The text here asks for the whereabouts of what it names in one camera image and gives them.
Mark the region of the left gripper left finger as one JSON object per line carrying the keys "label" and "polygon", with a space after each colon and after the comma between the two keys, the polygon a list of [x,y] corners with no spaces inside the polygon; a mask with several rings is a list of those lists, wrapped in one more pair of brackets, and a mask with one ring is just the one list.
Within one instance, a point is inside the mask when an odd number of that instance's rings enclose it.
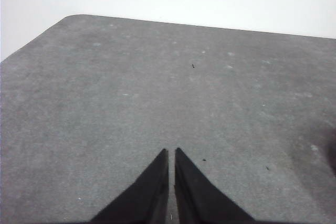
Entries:
{"label": "left gripper left finger", "polygon": [[135,182],[92,221],[165,221],[169,195],[169,155],[163,149]]}

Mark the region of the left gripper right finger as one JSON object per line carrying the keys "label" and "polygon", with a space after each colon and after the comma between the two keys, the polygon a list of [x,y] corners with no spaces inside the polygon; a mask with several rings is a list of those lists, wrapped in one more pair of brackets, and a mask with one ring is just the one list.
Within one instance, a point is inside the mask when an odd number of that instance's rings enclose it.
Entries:
{"label": "left gripper right finger", "polygon": [[175,150],[175,195],[179,221],[254,221],[217,189],[181,148]]}

